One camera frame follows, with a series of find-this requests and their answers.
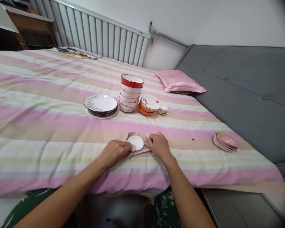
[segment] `human hand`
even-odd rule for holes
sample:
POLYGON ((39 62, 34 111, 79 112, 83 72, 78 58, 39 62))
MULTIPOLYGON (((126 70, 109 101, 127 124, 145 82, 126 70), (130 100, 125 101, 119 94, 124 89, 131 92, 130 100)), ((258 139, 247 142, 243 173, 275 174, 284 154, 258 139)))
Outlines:
POLYGON ((170 152, 168 140, 162 133, 157 132, 156 134, 150 134, 149 137, 146 137, 146 140, 152 152, 163 163, 165 160, 173 157, 173 155, 170 152))
POLYGON ((111 140, 96 158, 96 161, 107 170, 124 159, 132 148, 133 146, 129 142, 111 140))

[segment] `dark plate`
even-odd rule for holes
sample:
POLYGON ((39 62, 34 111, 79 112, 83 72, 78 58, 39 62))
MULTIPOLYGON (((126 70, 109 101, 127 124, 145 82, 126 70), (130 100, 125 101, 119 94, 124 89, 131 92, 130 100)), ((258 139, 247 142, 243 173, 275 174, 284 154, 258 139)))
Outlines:
POLYGON ((89 113, 91 113, 93 116, 97 116, 97 117, 108 117, 108 116, 114 115, 114 114, 117 112, 117 109, 116 109, 114 112, 110 113, 110 114, 103 114, 103 115, 95 114, 95 113, 91 112, 90 109, 88 109, 88 111, 89 111, 89 113))
POLYGON ((117 110, 117 108, 118 108, 118 105, 117 105, 114 109, 112 109, 112 110, 110 110, 110 111, 106 111, 106 112, 93 111, 93 110, 91 110, 91 109, 89 109, 89 108, 87 108, 87 109, 88 109, 89 111, 93 112, 93 113, 96 113, 96 114, 100 115, 100 114, 108 114, 108 113, 114 112, 115 110, 117 110))
POLYGON ((106 112, 106 113, 97 113, 91 109, 88 109, 88 110, 91 114, 96 115, 96 116, 108 116, 108 115, 114 114, 117 111, 117 108, 115 108, 113 111, 106 112))

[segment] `satin pillowcase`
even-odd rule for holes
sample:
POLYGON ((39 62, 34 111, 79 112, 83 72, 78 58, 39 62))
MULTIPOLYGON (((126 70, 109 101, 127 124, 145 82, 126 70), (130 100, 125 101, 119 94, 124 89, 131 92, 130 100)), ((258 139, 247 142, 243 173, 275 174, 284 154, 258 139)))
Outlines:
POLYGON ((159 71, 155 75, 161 79, 166 93, 180 90, 198 93, 206 92, 202 86, 180 70, 159 71))

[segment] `dish towel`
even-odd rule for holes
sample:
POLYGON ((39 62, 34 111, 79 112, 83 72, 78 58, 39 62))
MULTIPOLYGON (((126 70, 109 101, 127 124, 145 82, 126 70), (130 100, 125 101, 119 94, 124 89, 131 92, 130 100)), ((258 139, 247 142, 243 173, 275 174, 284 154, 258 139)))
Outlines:
POLYGON ((134 136, 134 135, 142 138, 143 147, 141 150, 135 151, 136 146, 132 144, 133 149, 131 150, 131 153, 129 154, 129 156, 127 158, 131 158, 131 157, 152 157, 152 156, 154 156, 154 153, 151 151, 151 149, 148 145, 148 142, 145 139, 145 137, 149 137, 148 134, 129 132, 123 137, 123 139, 121 141, 128 142, 128 138, 130 138, 131 136, 134 136))

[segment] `orange bowl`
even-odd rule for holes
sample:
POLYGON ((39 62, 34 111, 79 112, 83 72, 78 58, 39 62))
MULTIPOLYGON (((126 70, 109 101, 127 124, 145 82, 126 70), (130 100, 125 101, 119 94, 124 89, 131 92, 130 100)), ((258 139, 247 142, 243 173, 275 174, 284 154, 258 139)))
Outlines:
POLYGON ((145 112, 155 112, 154 110, 150 110, 150 109, 148 109, 146 106, 144 106, 143 104, 142 104, 142 99, 140 99, 140 102, 139 102, 139 106, 140 106, 140 108, 142 109, 142 110, 144 110, 145 112))
POLYGON ((138 106, 138 110, 139 110, 139 112, 141 113, 141 114, 143 114, 143 115, 145 115, 145 116, 150 116, 150 115, 153 115, 153 113, 155 112, 146 112, 146 111, 144 111, 144 110, 142 110, 142 108, 140 107, 140 104, 139 104, 139 106, 138 106))

